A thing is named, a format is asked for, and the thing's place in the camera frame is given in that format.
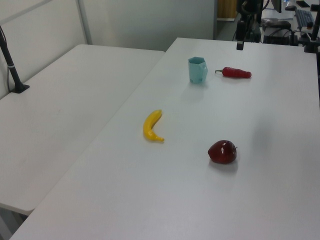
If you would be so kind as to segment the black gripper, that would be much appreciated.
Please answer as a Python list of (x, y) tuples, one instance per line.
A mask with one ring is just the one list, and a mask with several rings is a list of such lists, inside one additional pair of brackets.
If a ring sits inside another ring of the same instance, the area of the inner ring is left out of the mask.
[[(236, 11), (241, 15), (248, 15), (246, 20), (246, 40), (253, 40), (253, 20), (255, 14), (262, 11), (263, 1), (262, 0), (237, 0)], [(236, 49), (242, 51), (244, 49), (245, 39), (245, 22), (239, 20), (236, 28)]]

